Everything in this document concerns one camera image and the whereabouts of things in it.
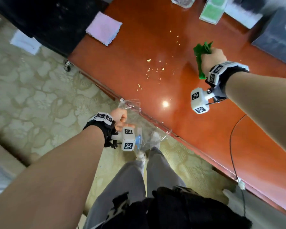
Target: table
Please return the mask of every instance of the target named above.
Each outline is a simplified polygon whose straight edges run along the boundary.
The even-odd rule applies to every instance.
[[[198,79],[193,47],[214,41],[229,60],[260,75],[286,77],[286,64],[251,46],[254,29],[229,16],[216,26],[199,20],[204,3],[196,0],[183,9],[171,0],[114,0],[105,11],[123,23],[114,41],[106,47],[86,35],[68,59],[106,92],[139,99],[147,118],[162,122],[176,139],[234,177],[229,138],[244,113],[230,100],[202,115],[191,109],[190,92],[208,87]],[[232,153],[246,188],[286,212],[286,153],[248,117],[234,130]]]

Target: person's left hand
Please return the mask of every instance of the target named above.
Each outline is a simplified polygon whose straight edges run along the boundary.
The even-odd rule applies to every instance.
[[[126,120],[127,120],[127,110],[125,109],[122,109],[122,108],[116,108],[114,109],[110,115],[112,116],[112,118],[115,120],[115,128],[117,131],[122,131],[122,128],[123,127],[127,127],[127,126],[130,126],[130,127],[135,127],[134,125],[132,124],[127,124],[125,123]]]

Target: shoe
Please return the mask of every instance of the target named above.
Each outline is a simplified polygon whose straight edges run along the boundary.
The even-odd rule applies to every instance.
[[[145,165],[145,160],[146,160],[146,154],[143,151],[139,151],[136,154],[136,161],[141,161],[143,162],[143,165]]]
[[[160,149],[160,140],[161,140],[161,137],[159,133],[153,132],[152,138],[150,139],[150,144],[151,144],[150,148],[156,147],[157,149]]]

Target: gray pants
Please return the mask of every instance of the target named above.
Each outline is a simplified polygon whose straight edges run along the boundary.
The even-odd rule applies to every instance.
[[[83,229],[91,229],[103,222],[108,212],[113,208],[112,200],[129,192],[130,203],[145,199],[145,185],[142,177],[143,162],[127,162],[107,185],[104,191],[97,197],[89,210]],[[172,170],[164,155],[159,149],[153,147],[149,153],[147,163],[147,197],[152,197],[152,191],[158,187],[173,188],[174,186],[186,187],[184,181]]]

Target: folded pink towel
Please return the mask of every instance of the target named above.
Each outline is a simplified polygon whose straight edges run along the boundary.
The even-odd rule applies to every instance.
[[[98,12],[86,33],[108,46],[118,34],[122,23]]]

